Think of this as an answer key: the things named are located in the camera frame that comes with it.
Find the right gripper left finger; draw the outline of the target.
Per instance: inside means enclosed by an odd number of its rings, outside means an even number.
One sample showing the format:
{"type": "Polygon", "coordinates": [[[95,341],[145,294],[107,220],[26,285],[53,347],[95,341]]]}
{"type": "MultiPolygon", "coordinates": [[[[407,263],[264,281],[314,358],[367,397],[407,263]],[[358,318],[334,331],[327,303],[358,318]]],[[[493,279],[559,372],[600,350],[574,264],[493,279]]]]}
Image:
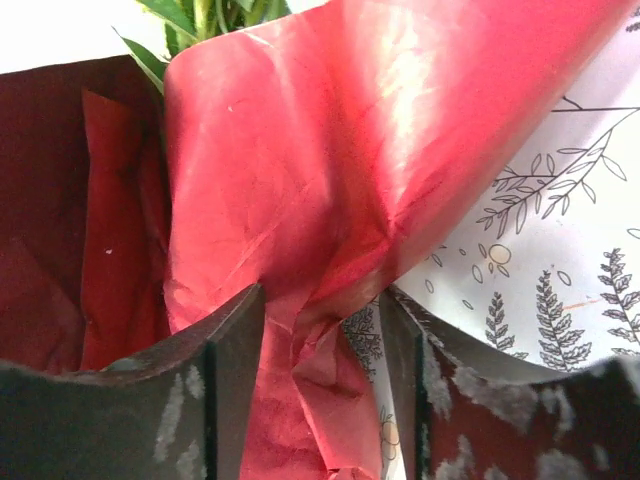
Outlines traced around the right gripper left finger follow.
{"type": "Polygon", "coordinates": [[[251,285],[100,371],[1,365],[5,479],[236,479],[264,331],[251,285]]]}

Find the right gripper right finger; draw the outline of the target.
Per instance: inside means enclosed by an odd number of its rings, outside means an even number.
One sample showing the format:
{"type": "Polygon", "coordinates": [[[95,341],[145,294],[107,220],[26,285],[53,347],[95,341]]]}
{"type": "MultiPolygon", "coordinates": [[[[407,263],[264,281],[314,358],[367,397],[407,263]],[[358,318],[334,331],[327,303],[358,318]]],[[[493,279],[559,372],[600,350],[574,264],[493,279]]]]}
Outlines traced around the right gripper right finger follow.
{"type": "Polygon", "coordinates": [[[379,299],[411,479],[635,479],[639,362],[561,373],[500,352],[396,289],[379,299]]]}

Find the artificial flower bunch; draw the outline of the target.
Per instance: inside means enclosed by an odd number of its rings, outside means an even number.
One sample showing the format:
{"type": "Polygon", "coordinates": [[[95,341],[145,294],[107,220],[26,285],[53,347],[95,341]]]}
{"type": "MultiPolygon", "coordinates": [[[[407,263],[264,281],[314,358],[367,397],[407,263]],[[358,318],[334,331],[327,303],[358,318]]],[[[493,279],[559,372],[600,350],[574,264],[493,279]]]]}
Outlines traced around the artificial flower bunch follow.
{"type": "Polygon", "coordinates": [[[130,56],[159,92],[169,63],[184,50],[211,38],[276,20],[291,13],[285,0],[143,0],[143,11],[161,21],[166,57],[122,37],[130,56]]]}

